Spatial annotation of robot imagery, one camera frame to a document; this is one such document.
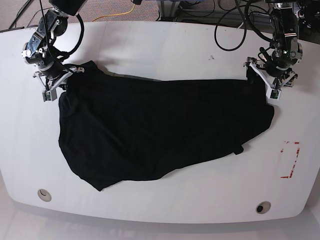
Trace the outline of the black t-shirt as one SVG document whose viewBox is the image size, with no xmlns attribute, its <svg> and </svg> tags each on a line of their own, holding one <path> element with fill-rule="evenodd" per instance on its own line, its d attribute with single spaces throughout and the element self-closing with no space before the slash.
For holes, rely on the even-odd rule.
<svg viewBox="0 0 320 240">
<path fill-rule="evenodd" d="M 58 100 L 58 144 L 71 171 L 98 191 L 241 154 L 275 109 L 264 81 L 154 81 L 105 74 L 89 61 Z"/>
</svg>

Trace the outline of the red tape rectangle marking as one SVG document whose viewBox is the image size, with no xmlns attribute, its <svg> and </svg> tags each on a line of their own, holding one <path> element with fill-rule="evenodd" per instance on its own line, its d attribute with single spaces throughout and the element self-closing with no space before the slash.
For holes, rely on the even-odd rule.
<svg viewBox="0 0 320 240">
<path fill-rule="evenodd" d="M 284 141 L 281 147 L 277 173 L 281 179 L 291 179 L 297 164 L 300 152 L 299 141 Z"/>
</svg>

